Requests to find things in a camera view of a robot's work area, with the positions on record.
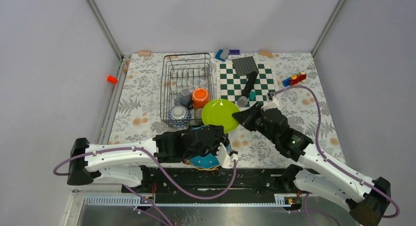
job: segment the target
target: blue and white bowl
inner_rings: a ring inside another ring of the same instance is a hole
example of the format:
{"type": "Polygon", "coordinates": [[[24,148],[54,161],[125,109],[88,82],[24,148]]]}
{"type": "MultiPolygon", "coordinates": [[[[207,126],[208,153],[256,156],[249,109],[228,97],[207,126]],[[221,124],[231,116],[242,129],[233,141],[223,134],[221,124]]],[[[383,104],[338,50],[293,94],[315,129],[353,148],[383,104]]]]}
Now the blue and white bowl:
{"type": "Polygon", "coordinates": [[[182,105],[176,105],[172,107],[169,111],[169,120],[173,121],[172,124],[174,127],[183,127],[189,123],[191,119],[191,112],[182,105]]]}

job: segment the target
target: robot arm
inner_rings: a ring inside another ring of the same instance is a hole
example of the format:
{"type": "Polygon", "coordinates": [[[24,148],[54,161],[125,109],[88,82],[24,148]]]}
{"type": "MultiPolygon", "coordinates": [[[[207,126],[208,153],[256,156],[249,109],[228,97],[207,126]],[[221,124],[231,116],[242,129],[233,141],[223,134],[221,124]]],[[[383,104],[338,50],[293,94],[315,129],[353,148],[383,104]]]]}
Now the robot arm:
{"type": "Polygon", "coordinates": [[[390,183],[382,177],[373,180],[327,153],[321,154],[309,137],[289,127],[286,116],[273,103],[269,102],[263,107],[256,103],[245,111],[234,113],[233,117],[247,130],[258,131],[264,135],[284,157],[291,158],[300,166],[308,166],[322,175],[312,175],[296,165],[289,166],[290,173],[294,173],[289,180],[293,180],[298,189],[316,193],[340,205],[364,226],[378,225],[390,202],[364,185],[364,182],[389,197],[390,183]],[[357,182],[351,176],[363,181],[357,182]]]}
{"type": "Polygon", "coordinates": [[[236,152],[227,153],[225,148],[229,140],[222,126],[205,126],[198,130],[180,130],[165,132],[152,139],[117,145],[89,144],[86,138],[76,139],[71,157],[93,152],[70,161],[68,185],[86,185],[94,183],[118,183],[136,187],[143,179],[138,166],[151,165],[153,160],[134,148],[144,148],[153,153],[159,163],[182,163],[183,160],[212,153],[222,168],[234,167],[238,160],[236,152]],[[114,148],[131,147],[131,150],[110,151],[114,148]]]}

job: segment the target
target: red lego brick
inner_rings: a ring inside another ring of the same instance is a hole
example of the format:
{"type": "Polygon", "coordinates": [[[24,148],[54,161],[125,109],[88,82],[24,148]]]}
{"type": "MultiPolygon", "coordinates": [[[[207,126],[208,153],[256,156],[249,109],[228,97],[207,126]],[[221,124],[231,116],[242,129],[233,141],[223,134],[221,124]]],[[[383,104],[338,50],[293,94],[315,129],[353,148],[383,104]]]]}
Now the red lego brick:
{"type": "Polygon", "coordinates": [[[296,76],[296,79],[291,79],[290,80],[290,84],[291,85],[295,85],[295,84],[297,84],[298,82],[301,82],[304,79],[306,79],[306,74],[304,74],[304,75],[297,75],[296,76]]]}

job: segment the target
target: orange cup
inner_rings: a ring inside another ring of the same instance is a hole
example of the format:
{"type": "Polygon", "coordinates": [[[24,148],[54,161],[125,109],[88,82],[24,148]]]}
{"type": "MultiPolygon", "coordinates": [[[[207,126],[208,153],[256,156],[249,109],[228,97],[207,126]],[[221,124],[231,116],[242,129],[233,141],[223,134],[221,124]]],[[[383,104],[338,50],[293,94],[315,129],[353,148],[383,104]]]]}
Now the orange cup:
{"type": "Polygon", "coordinates": [[[192,93],[192,101],[194,105],[194,109],[199,109],[205,106],[210,99],[209,99],[209,92],[205,88],[198,88],[194,90],[192,93]]]}

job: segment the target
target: gray lego baseplate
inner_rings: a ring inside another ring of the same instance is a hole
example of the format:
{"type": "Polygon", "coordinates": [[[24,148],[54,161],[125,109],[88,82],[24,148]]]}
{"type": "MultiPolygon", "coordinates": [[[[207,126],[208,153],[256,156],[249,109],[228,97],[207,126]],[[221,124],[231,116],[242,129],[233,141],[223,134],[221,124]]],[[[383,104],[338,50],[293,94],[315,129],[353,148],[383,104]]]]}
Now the gray lego baseplate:
{"type": "Polygon", "coordinates": [[[233,59],[233,65],[237,76],[247,75],[251,72],[259,73],[257,64],[252,56],[233,59]]]}

